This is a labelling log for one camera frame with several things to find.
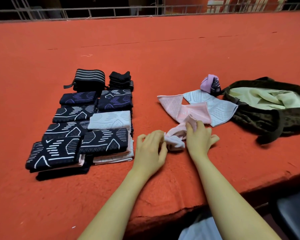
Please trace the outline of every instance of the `red tablecloth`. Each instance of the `red tablecloth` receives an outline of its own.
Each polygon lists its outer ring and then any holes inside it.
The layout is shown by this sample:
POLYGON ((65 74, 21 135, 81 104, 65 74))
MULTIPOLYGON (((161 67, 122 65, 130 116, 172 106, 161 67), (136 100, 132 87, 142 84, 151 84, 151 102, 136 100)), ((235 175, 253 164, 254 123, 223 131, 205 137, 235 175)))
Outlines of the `red tablecloth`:
MULTIPOLYGON (((177 123, 156 96, 196 90, 207 74, 222 88, 262 76, 300 85, 300 13, 0 24, 0 239, 76 239, 132 167, 42 182, 25 170, 77 68, 130 71, 135 136, 168 131, 177 123)), ((241 193, 300 175, 300 135, 259 147, 232 122, 213 132, 220 141, 209 157, 241 193)), ((170 153, 140 193, 127 234, 206 203, 187 152, 170 153)))

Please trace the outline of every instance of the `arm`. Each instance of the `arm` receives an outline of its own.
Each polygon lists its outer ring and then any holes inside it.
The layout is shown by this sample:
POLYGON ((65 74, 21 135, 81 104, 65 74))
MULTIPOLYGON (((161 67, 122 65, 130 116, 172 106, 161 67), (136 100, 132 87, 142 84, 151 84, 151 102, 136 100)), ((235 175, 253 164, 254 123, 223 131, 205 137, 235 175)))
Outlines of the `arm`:
POLYGON ((132 169, 78 239, 118 240, 124 237, 136 198, 148 179, 165 162, 168 152, 165 142, 158 154, 163 136, 163 131, 156 130, 137 138, 132 169))
POLYGON ((208 150, 219 140, 211 128, 197 122, 197 130, 187 123, 187 148, 195 163, 212 216, 224 240, 280 240, 276 232, 232 187, 208 158, 208 150))

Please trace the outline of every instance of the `hand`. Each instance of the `hand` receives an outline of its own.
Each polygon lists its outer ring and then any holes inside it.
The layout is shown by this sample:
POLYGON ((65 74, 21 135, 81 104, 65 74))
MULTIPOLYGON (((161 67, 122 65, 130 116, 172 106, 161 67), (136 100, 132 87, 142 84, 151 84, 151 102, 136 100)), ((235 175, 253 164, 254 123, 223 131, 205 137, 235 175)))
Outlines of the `hand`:
POLYGON ((185 126, 187 128, 187 148, 192 160, 207 157, 210 147, 220 138, 217 135, 211 135, 211 128, 205 128, 202 121, 197 121, 195 132, 189 123, 186 123, 185 126))
POLYGON ((164 140, 164 132, 155 130, 146 135, 140 135, 136 141, 136 156, 132 171, 148 180, 164 165, 168 153, 167 144, 163 142, 160 153, 159 145, 164 140))

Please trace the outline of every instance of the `dark green bag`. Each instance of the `dark green bag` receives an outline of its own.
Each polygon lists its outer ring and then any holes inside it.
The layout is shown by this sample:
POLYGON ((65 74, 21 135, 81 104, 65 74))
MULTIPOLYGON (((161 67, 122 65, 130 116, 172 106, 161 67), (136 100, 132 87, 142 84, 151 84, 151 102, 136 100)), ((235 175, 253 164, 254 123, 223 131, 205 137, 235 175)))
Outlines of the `dark green bag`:
POLYGON ((238 98, 229 95, 232 88, 269 88, 287 90, 300 95, 300 86, 275 81, 269 77, 261 77, 256 80, 240 80, 232 83, 221 91, 223 99, 238 105, 238 109, 232 117, 232 121, 258 134, 257 142, 267 144, 275 141, 280 136, 291 136, 300 133, 300 108, 288 109, 258 109, 241 102, 238 98))

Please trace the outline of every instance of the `wire fence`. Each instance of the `wire fence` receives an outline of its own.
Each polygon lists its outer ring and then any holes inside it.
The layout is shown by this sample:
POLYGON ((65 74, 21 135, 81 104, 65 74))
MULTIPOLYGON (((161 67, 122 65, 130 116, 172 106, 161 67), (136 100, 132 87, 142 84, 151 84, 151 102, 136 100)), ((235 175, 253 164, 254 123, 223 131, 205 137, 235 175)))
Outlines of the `wire fence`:
POLYGON ((152 6, 82 8, 30 7, 27 0, 11 0, 11 2, 14 9, 0 9, 0 22, 300 11, 300 3, 252 3, 251 0, 219 5, 209 5, 209 3, 207 5, 159 5, 155 3, 152 6))

